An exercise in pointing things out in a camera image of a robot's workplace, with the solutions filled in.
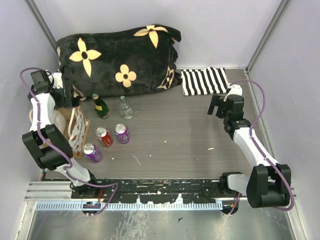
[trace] can top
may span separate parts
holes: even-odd
[[[95,151],[95,145],[92,143],[87,143],[83,146],[83,153],[84,154],[92,154]]]
[[[98,95],[97,93],[94,93],[94,94],[92,94],[92,98],[93,98],[94,100],[96,100],[96,99],[99,98],[99,95]]]
[[[126,131],[127,127],[123,123],[119,123],[117,126],[115,126],[114,131],[117,134],[123,134]]]
[[[95,130],[95,135],[98,137],[98,138],[103,138],[105,135],[107,135],[107,132],[108,130],[105,128],[105,127],[98,127],[96,130]]]

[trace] soda can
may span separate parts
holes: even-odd
[[[102,159],[102,153],[93,143],[87,143],[83,146],[83,155],[93,163],[98,163]]]
[[[123,123],[115,126],[114,133],[121,144],[127,144],[130,141],[129,130]]]
[[[103,146],[110,147],[114,140],[110,136],[109,130],[105,127],[98,127],[95,131],[95,136],[97,139],[99,139]]]

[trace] floor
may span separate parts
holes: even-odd
[[[227,69],[230,82],[245,79],[241,69]],[[252,97],[246,83],[241,83],[245,99],[244,117],[256,118]],[[182,87],[144,95],[129,96],[133,117],[121,118],[119,98],[105,98],[110,109],[107,119],[100,119],[87,99],[81,106],[91,120],[86,142],[94,143],[102,151],[99,163],[82,158],[78,162],[89,169],[96,178],[207,178],[218,179],[223,172],[242,172],[247,176],[251,168],[241,149],[224,131],[223,120],[207,115],[211,95],[183,96]],[[114,127],[124,123],[131,140],[120,144]],[[114,142],[103,147],[95,137],[98,127],[110,130]],[[259,126],[256,134],[262,142]],[[62,178],[54,171],[49,179]]]
[[[232,217],[219,210],[106,211],[93,218],[79,211],[36,211],[27,239],[292,240],[295,237],[286,212],[253,209],[247,200],[241,200]]]

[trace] black blanket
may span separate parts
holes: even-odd
[[[178,30],[159,24],[57,41],[59,71],[83,98],[159,92],[181,84],[173,44]]]

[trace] black and white striped fabric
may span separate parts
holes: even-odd
[[[184,96],[225,94],[228,78],[224,68],[184,69],[181,71]]]

